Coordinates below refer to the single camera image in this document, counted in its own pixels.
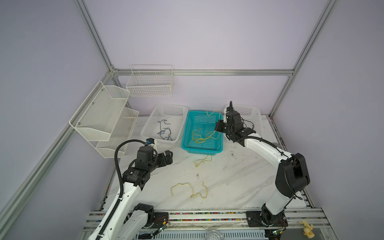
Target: yellow toy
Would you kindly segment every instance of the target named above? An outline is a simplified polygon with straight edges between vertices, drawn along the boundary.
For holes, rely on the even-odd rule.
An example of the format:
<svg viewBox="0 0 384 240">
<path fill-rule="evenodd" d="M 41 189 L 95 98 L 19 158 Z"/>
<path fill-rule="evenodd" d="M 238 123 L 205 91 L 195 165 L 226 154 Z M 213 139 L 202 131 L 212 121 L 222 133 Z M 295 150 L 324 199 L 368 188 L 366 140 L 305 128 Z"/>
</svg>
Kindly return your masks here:
<svg viewBox="0 0 384 240">
<path fill-rule="evenodd" d="M 309 225 L 307 221 L 302 221 L 300 222 L 301 224 L 304 224 L 305 229 L 304 229 L 304 235 L 307 236 L 308 238 L 313 238 L 314 233 L 312 232 L 313 230 L 313 224 Z"/>
</svg>

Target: table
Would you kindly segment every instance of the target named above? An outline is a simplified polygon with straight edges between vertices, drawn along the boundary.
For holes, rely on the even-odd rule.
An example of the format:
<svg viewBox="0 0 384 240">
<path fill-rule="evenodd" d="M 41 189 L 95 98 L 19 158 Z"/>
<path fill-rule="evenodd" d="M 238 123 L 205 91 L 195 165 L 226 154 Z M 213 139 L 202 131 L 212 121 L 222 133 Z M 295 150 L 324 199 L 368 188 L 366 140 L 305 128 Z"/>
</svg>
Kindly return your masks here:
<svg viewBox="0 0 384 240">
<path fill-rule="evenodd" d="M 148 117 L 138 117 L 131 139 L 145 140 L 140 136 Z M 272 128 L 265 115 L 262 116 L 263 138 L 277 142 Z M 150 180 L 133 204 L 153 205 L 155 210 L 220 210 L 247 209 L 261 207 L 271 197 L 276 189 L 276 169 L 263 157 L 254 151 L 242 147 L 238 143 L 228 141 L 224 137 L 223 151 L 213 156 L 211 162 L 203 162 L 195 167 L 194 161 L 204 159 L 206 155 L 190 154 L 181 148 L 184 129 L 178 141 L 174 144 L 158 144 L 158 152 L 170 150 L 173 152 L 171 165 L 157 168 L 151 173 Z M 124 157 L 120 160 L 123 173 L 128 165 L 136 159 L 140 143 L 129 143 Z M 171 187 L 178 183 L 189 182 L 194 193 L 200 193 L 191 198 L 192 188 L 188 184 Z M 115 175 L 108 190 L 104 211 L 111 206 L 119 189 L 119 181 Z M 293 199 L 287 208 L 304 208 L 303 200 Z"/>
</svg>

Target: white wire basket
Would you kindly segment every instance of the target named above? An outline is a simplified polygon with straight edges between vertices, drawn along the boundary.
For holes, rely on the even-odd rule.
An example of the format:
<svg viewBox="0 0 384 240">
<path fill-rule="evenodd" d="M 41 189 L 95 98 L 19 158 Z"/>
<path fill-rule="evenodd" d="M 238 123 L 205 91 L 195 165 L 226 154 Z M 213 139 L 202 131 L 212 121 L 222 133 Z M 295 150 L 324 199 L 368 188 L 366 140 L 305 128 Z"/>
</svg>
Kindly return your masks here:
<svg viewBox="0 0 384 240">
<path fill-rule="evenodd" d="M 128 90 L 102 82 L 97 88 L 99 91 L 87 97 L 69 123 L 104 158 L 114 158 L 119 144 L 131 138 L 139 112 L 126 107 Z M 120 148 L 119 158 L 126 148 L 127 144 Z"/>
<path fill-rule="evenodd" d="M 252 128 L 257 134 L 260 135 L 260 137 L 263 137 L 262 116 L 260 114 L 260 109 L 242 104 L 232 104 L 232 106 L 233 109 L 240 113 L 240 116 L 245 120 L 245 126 Z M 227 107 L 229 107 L 229 104 L 225 105 L 224 113 L 227 112 Z"/>
<path fill-rule="evenodd" d="M 172 65 L 131 65 L 131 71 L 126 86 L 131 92 L 131 97 L 172 96 Z"/>
<path fill-rule="evenodd" d="M 174 144 L 180 137 L 187 114 L 188 108 L 185 106 L 160 103 L 153 109 L 140 135 L 144 138 L 155 138 L 158 142 Z"/>
</svg>

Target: white mesh wall rack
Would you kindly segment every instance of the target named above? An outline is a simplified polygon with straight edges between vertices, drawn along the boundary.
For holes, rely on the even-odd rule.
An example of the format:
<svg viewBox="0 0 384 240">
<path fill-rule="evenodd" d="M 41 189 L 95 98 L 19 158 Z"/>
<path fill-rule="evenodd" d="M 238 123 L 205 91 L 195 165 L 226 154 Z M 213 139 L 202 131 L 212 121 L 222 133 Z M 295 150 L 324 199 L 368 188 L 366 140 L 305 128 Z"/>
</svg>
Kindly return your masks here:
<svg viewBox="0 0 384 240">
<path fill-rule="evenodd" d="M 172 65 L 131 65 L 131 71 L 126 86 L 131 92 L 131 97 L 172 96 Z"/>
<path fill-rule="evenodd" d="M 104 158 L 114 157 L 117 146 L 130 139 L 138 111 L 127 108 L 129 91 L 99 82 L 95 96 L 88 96 L 70 120 L 70 125 Z M 124 145 L 118 153 L 122 157 Z"/>
</svg>

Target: white wall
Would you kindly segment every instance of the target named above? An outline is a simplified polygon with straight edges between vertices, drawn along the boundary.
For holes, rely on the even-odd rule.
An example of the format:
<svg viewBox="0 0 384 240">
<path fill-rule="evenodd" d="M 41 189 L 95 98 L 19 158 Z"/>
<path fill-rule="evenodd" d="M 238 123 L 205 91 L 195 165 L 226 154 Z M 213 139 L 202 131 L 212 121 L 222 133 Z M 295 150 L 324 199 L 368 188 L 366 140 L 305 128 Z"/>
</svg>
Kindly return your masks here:
<svg viewBox="0 0 384 240">
<path fill-rule="evenodd" d="M 293 68 L 327 0 L 86 0 L 117 68 Z"/>
<path fill-rule="evenodd" d="M 119 81 L 125 86 L 128 78 L 120 76 Z M 130 98 L 128 102 L 140 115 L 151 114 L 158 103 L 213 111 L 223 110 L 229 101 L 256 106 L 262 114 L 268 114 L 286 80 L 286 76 L 175 76 L 172 96 Z"/>
<path fill-rule="evenodd" d="M 384 2 L 341 0 L 274 118 L 339 240 L 382 239 Z"/>
<path fill-rule="evenodd" d="M 2 211 L 107 69 L 73 0 L 1 1 L 0 42 Z M 72 139 L 8 239 L 54 239 L 58 218 L 79 234 L 112 167 Z"/>
</svg>

